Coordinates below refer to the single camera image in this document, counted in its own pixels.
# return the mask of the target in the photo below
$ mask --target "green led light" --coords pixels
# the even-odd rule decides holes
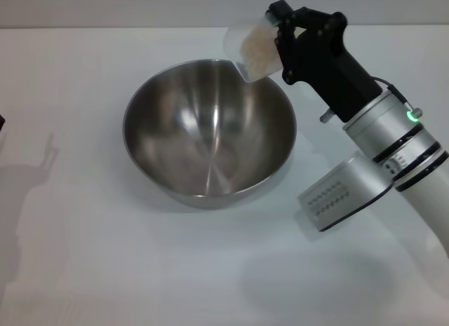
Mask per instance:
[[[420,121],[418,118],[415,118],[415,117],[412,115],[412,112],[411,112],[411,111],[407,111],[407,117],[408,117],[413,123],[417,123],[418,121]]]

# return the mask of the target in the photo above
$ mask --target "black cable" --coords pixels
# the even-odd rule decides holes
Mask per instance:
[[[371,76],[371,78],[375,81],[385,84],[387,86],[387,89],[390,90],[393,95],[395,95],[396,98],[401,101],[402,104],[405,104],[407,102],[407,98],[405,98],[404,95],[400,93],[398,89],[396,89],[396,86],[388,81],[385,81],[384,79],[380,79],[379,77]]]
[[[389,87],[389,86],[392,86],[393,84],[391,84],[390,82],[388,82],[388,81],[385,81],[384,79],[380,79],[379,77],[374,77],[374,76],[371,76],[371,78],[372,79],[374,79],[375,81],[379,81],[380,83],[383,83],[383,84],[385,84],[387,87]]]

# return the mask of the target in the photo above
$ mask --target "bowl rim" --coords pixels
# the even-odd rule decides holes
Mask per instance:
[[[281,94],[285,97],[285,99],[288,101],[288,107],[291,110],[291,115],[293,117],[293,139],[291,142],[291,146],[290,149],[288,150],[288,154],[286,154],[286,157],[284,158],[284,160],[279,164],[279,166],[267,177],[265,177],[264,179],[260,180],[257,184],[254,184],[250,187],[247,187],[245,189],[241,189],[240,191],[235,191],[232,193],[226,193],[226,194],[221,194],[221,195],[203,195],[203,194],[185,194],[185,193],[180,193],[179,191],[176,191],[174,189],[170,189],[167,186],[162,185],[160,182],[156,181],[153,177],[151,177],[150,175],[148,175],[148,173],[146,173],[137,163],[137,161],[134,159],[133,155],[130,152],[130,149],[128,147],[128,143],[126,142],[126,136],[125,136],[125,123],[126,123],[126,118],[130,109],[130,106],[132,105],[135,97],[138,95],[138,93],[144,88],[144,86],[147,85],[147,83],[149,83],[151,80],[153,80],[155,77],[159,76],[160,74],[167,72],[168,70],[174,69],[176,67],[180,67],[186,64],[192,64],[192,63],[198,63],[198,62],[226,62],[229,64],[232,64],[232,66],[234,67],[234,64],[232,63],[232,61],[230,60],[223,60],[223,59],[217,59],[217,58],[205,58],[205,59],[200,59],[200,60],[190,60],[190,61],[186,61],[186,62],[181,62],[178,64],[174,64],[168,68],[165,68],[164,70],[159,71],[157,74],[151,76],[149,79],[147,79],[133,94],[133,96],[131,97],[130,101],[128,102],[128,106],[126,107],[125,110],[125,114],[123,115],[123,121],[122,121],[122,137],[123,137],[123,142],[125,144],[125,148],[126,151],[128,152],[128,155],[130,157],[130,159],[132,160],[132,162],[134,163],[135,167],[138,168],[138,170],[140,172],[143,173],[143,175],[145,175],[147,178],[149,178],[151,181],[153,181],[157,186],[161,187],[164,191],[168,192],[168,193],[174,193],[177,194],[179,196],[186,196],[189,198],[226,198],[228,196],[235,196],[238,194],[242,194],[245,192],[249,192],[250,190],[260,186],[261,184],[265,183],[268,179],[270,179],[271,177],[273,177],[287,162],[287,160],[290,158],[292,152],[293,152],[293,148],[295,147],[295,143],[296,143],[296,136],[297,136],[297,122],[296,122],[296,116],[295,116],[295,110],[293,109],[293,105],[290,101],[290,98],[288,98],[286,92],[279,86],[278,83],[276,83],[273,79],[271,79],[270,77],[264,77],[263,79],[267,79],[269,81],[271,81],[272,84],[274,84],[281,92]]]

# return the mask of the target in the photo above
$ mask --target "mixing bowl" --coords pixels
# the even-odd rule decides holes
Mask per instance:
[[[246,83],[230,61],[171,67],[133,96],[123,136],[139,169],[179,201],[229,205],[286,161],[296,121],[284,92],[268,78]]]

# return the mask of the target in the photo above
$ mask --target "white table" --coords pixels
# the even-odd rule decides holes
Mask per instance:
[[[132,94],[223,58],[225,29],[0,31],[0,325],[443,326],[449,260],[393,191],[326,233],[296,196],[355,150],[306,84],[275,75],[298,136],[276,188],[198,211],[159,190],[121,136]],[[449,148],[448,26],[350,27]]]

